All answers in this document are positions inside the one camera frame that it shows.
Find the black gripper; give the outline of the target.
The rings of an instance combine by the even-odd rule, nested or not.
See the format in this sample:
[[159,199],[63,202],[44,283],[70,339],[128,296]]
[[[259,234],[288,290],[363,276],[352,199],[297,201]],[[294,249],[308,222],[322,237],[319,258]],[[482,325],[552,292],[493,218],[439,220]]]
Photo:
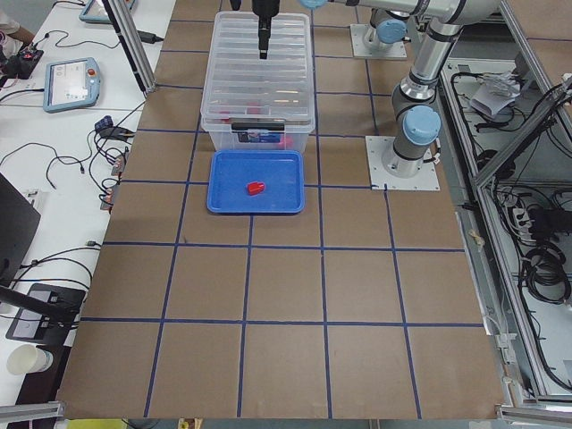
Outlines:
[[252,12],[258,19],[258,50],[259,58],[265,60],[268,56],[271,37],[272,18],[280,11],[280,0],[252,0]]

